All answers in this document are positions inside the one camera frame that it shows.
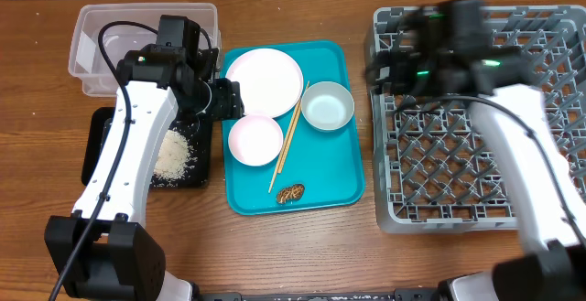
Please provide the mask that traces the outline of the black tray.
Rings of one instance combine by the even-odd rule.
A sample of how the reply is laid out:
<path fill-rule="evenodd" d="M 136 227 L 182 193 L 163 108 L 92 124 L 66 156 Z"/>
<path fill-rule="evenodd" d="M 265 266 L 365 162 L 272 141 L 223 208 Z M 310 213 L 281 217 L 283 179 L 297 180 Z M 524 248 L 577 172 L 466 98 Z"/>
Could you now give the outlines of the black tray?
<path fill-rule="evenodd" d="M 91 127 L 81 170 L 81 182 L 87 185 L 97 165 L 105 139 L 114 117 L 114 107 L 102 107 L 92 115 Z M 188 121 L 173 121 L 168 130 L 178 131 L 193 147 L 187 176 L 177 181 L 166 181 L 154 176 L 154 188 L 202 188 L 208 183 L 211 167 L 212 122 L 193 118 Z"/>

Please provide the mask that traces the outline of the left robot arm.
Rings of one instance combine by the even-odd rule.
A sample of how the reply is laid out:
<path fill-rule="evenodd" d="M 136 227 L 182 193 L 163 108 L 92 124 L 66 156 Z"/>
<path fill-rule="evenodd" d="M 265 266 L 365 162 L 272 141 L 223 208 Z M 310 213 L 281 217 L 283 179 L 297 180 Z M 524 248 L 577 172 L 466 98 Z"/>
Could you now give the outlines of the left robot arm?
<path fill-rule="evenodd" d="M 214 76 L 208 33 L 163 15 L 156 40 L 111 63 L 118 90 L 108 135 L 71 213 L 49 219 L 44 240 L 58 272 L 55 292 L 89 300 L 197 300 L 145 228 L 147 195 L 165 135 L 179 114 L 200 124 L 244 115 L 240 86 Z"/>

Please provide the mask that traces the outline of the pink bowl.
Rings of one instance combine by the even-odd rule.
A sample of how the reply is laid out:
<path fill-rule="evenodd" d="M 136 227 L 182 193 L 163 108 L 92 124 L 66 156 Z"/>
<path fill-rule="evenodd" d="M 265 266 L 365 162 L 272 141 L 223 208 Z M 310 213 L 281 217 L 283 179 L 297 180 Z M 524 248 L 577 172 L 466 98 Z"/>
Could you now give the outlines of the pink bowl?
<path fill-rule="evenodd" d="M 261 167 L 281 152 L 284 135 L 279 124 L 263 115 L 247 115 L 230 129 L 228 147 L 233 157 L 250 167 Z"/>

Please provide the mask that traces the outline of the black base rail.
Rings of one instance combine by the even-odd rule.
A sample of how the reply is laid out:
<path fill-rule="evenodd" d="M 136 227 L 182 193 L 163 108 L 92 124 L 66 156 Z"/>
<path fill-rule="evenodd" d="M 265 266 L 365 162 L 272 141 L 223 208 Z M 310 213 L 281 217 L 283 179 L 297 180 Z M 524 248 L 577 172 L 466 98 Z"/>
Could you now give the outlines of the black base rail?
<path fill-rule="evenodd" d="M 242 295 L 231 293 L 201 294 L 200 301 L 429 301 L 435 288 L 399 288 L 393 292 L 309 293 Z"/>

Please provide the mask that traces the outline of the large white plate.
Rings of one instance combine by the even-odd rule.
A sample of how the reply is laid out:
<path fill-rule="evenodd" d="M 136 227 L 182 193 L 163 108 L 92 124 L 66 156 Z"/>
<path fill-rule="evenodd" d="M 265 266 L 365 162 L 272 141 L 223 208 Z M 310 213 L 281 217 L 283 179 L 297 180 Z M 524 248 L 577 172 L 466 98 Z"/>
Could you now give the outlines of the large white plate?
<path fill-rule="evenodd" d="M 257 48 L 240 55 L 225 77 L 239 83 L 245 115 L 277 118 L 297 104 L 304 87 L 298 63 L 273 48 Z"/>

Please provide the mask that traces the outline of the brown food scrap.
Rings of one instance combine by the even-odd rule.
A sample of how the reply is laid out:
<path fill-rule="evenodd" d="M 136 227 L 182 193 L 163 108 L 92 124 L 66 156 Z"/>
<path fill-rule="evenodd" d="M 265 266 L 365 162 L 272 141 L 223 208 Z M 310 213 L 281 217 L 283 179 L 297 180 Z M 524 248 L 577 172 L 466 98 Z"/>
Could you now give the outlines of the brown food scrap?
<path fill-rule="evenodd" d="M 278 204 L 286 204 L 288 201 L 300 200 L 305 192 L 302 184 L 295 184 L 290 187 L 281 189 L 277 193 L 276 201 Z"/>

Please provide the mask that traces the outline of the grey-white bowl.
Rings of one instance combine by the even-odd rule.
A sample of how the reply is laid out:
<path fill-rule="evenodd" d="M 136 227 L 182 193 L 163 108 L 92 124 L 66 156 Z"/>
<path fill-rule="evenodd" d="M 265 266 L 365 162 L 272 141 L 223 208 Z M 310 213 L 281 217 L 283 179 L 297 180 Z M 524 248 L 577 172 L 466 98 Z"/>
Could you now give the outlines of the grey-white bowl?
<path fill-rule="evenodd" d="M 354 116 L 350 91 L 340 83 L 321 81 L 308 87 L 301 98 L 301 113 L 315 129 L 333 132 L 343 128 Z"/>

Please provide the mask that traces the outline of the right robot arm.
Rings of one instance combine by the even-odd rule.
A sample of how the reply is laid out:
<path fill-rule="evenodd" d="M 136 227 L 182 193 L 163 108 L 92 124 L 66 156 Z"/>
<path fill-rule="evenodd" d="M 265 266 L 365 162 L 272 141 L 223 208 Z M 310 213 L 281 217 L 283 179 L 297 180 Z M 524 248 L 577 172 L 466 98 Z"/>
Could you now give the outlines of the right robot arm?
<path fill-rule="evenodd" d="M 365 42 L 389 233 L 516 230 L 521 258 L 433 300 L 585 297 L 584 35 L 575 6 L 385 7 Z"/>

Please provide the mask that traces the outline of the wooden chopstick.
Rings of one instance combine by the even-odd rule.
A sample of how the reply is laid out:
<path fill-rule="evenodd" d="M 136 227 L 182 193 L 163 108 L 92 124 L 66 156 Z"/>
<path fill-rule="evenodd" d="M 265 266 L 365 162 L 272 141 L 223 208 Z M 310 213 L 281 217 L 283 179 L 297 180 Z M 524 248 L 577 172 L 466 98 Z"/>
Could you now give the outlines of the wooden chopstick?
<path fill-rule="evenodd" d="M 301 100 L 299 100 L 298 103 L 296 104 L 292 118 L 289 123 L 288 132 L 285 137 L 285 143 L 283 145 L 283 148 L 282 148 L 282 151 L 281 151 L 280 157 L 278 159 L 278 163 L 277 163 L 277 173 L 278 174 L 280 174 L 283 170 L 283 166 L 284 166 L 284 163 L 285 163 L 285 160 L 287 157 L 288 149 L 290 147 L 290 143 L 291 143 L 291 140 L 292 140 L 292 137 L 294 134 L 295 126 L 298 121 L 300 106 L 301 106 Z"/>
<path fill-rule="evenodd" d="M 298 102 L 294 108 L 294 112 L 292 114 L 291 120 L 289 122 L 287 134 L 285 136 L 284 144 L 283 144 L 282 149 L 280 151 L 273 176 L 271 177 L 268 192 L 272 191 L 274 183 L 277 178 L 277 175 L 280 174 L 283 170 L 283 166 L 285 164 L 285 161 L 286 161 L 286 158 L 288 155 L 288 149 L 290 148 L 290 144 L 292 142 L 292 138 L 293 138 L 293 135 L 295 133 L 295 130 L 296 130 L 296 127 L 298 124 L 298 119 L 299 119 L 300 113 L 301 113 L 301 100 L 298 100 Z"/>

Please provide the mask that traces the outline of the clear plastic bin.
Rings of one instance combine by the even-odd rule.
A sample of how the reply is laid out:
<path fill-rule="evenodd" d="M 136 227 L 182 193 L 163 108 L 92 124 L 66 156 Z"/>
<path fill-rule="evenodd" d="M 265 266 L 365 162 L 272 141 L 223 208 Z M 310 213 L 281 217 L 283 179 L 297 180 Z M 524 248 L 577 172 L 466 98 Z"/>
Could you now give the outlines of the clear plastic bin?
<path fill-rule="evenodd" d="M 117 82 L 104 62 L 98 46 L 100 30 L 108 23 L 133 21 L 158 29 L 162 15 L 185 16 L 207 31 L 213 48 L 220 50 L 216 67 L 222 66 L 222 38 L 217 8 L 211 3 L 132 3 L 86 5 L 74 28 L 68 71 L 81 80 L 84 94 L 91 97 L 115 97 Z M 114 65 L 127 51 L 155 43 L 156 35 L 138 27 L 110 27 L 103 34 L 103 46 Z"/>

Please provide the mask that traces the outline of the teal plastic tray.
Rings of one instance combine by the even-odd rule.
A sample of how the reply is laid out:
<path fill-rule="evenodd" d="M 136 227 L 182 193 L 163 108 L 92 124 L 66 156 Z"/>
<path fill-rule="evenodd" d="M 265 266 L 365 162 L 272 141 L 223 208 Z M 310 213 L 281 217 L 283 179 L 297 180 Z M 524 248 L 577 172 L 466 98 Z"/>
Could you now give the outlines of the teal plastic tray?
<path fill-rule="evenodd" d="M 287 53 L 303 72 L 309 86 L 332 81 L 351 90 L 342 48 L 329 40 L 268 45 Z M 364 169 L 354 117 L 341 130 L 321 132 L 301 114 L 281 174 L 268 193 L 276 159 L 262 167 L 250 167 L 233 157 L 228 136 L 235 120 L 222 122 L 226 198 L 241 215 L 261 215 L 296 210 L 321 209 L 355 203 L 364 193 Z M 277 202 L 283 188 L 305 187 L 299 200 Z"/>

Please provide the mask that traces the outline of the grey dishwasher rack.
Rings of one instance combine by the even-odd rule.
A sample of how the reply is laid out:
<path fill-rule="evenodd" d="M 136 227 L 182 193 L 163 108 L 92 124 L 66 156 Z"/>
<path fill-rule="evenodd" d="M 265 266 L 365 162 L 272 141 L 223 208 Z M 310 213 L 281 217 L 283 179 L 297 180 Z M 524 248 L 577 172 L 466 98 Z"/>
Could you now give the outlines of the grey dishwasher rack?
<path fill-rule="evenodd" d="M 585 190 L 585 10 L 579 5 L 488 6 L 497 47 L 517 47 L 543 88 L 551 132 Z M 411 106 L 372 93 L 374 201 L 387 233 L 512 230 L 514 212 L 496 163 L 464 107 Z"/>

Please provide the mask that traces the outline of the rice pile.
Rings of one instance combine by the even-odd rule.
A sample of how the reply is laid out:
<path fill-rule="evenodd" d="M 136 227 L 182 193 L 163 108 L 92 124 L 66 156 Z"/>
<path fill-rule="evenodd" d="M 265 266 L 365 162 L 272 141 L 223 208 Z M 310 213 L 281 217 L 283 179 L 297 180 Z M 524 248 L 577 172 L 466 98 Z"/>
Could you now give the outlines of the rice pile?
<path fill-rule="evenodd" d="M 188 139 L 175 130 L 165 134 L 154 168 L 154 176 L 166 181 L 177 181 L 187 176 L 193 147 Z"/>

